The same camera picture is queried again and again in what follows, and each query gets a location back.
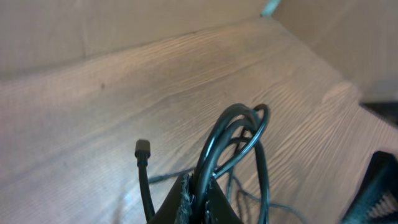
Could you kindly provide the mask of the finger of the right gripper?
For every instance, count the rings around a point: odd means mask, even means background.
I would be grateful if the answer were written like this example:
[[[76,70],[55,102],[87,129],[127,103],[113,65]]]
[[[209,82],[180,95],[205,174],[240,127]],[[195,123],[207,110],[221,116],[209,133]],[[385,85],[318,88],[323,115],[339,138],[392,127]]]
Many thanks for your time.
[[[342,223],[397,223],[397,159],[373,154],[364,179]]]

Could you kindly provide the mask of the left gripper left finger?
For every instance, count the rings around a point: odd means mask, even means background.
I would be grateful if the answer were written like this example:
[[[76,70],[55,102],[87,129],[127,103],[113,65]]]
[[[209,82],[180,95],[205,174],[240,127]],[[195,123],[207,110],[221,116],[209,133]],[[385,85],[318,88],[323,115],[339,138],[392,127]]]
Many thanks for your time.
[[[180,175],[148,224],[189,224],[192,215],[190,175]]]

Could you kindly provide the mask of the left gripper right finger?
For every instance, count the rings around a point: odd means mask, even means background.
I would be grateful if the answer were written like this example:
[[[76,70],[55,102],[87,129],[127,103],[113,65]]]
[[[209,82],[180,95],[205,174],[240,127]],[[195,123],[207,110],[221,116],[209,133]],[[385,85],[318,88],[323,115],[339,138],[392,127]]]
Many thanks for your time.
[[[215,179],[210,180],[206,192],[204,224],[243,224]]]

